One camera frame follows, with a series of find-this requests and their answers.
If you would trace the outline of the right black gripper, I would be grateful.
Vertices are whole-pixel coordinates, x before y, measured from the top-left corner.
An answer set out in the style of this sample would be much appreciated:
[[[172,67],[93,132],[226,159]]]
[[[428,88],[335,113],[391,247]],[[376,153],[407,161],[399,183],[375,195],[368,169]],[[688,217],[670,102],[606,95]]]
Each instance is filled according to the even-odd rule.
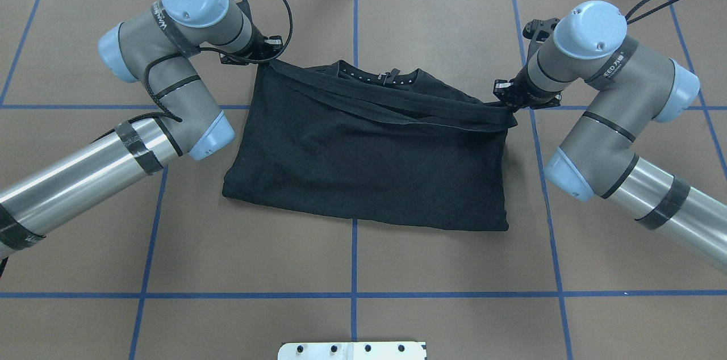
[[[561,105],[562,94],[543,91],[525,79],[496,79],[493,94],[501,103],[509,107],[512,112],[519,109],[530,108],[539,110]]]

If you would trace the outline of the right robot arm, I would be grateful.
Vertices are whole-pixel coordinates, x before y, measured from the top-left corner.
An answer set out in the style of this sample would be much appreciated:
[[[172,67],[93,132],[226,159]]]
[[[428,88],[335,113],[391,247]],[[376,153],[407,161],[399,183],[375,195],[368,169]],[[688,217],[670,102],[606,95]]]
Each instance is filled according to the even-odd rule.
[[[514,111],[557,107],[581,79],[597,91],[544,166],[545,178],[575,199],[610,200],[644,228],[725,271],[725,205],[634,153],[650,122],[680,116],[700,81],[675,60],[628,36],[628,19],[607,1],[586,1],[562,19],[533,19],[524,67],[494,82]]]

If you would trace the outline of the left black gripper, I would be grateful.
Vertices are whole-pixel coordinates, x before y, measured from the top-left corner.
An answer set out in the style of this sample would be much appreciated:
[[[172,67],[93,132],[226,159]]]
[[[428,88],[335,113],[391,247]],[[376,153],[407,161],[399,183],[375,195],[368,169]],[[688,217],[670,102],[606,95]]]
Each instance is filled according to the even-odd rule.
[[[275,59],[283,52],[282,36],[255,34],[251,44],[234,53],[220,53],[221,64],[259,64]]]

